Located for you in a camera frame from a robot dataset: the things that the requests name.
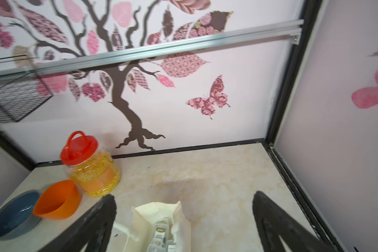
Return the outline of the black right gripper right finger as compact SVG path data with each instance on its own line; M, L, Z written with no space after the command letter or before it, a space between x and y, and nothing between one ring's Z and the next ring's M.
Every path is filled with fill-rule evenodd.
M265 252L284 252L283 242L293 252L332 252L334 249L302 227L262 191L253 198L253 215Z

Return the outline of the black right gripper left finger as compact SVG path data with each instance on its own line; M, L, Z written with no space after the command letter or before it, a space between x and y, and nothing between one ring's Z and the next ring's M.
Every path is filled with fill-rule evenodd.
M105 252L116 213L114 196L106 195L40 251Z

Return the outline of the cream canvas tote bag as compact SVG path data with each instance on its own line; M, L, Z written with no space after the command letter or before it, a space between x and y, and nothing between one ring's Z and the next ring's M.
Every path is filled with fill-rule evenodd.
M146 252L153 238L154 225L162 218L169 219L169 240L173 241L174 251L190 252L191 223L184 216L181 202L176 204L152 202L133 207L132 222L129 227L114 221L107 251Z

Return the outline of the clear compass set case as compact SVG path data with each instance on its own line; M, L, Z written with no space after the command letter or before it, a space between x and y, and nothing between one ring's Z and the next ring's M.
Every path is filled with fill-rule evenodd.
M154 225L153 238L148 245L147 252L167 252L167 241L170 236L170 222L168 218L158 220Z

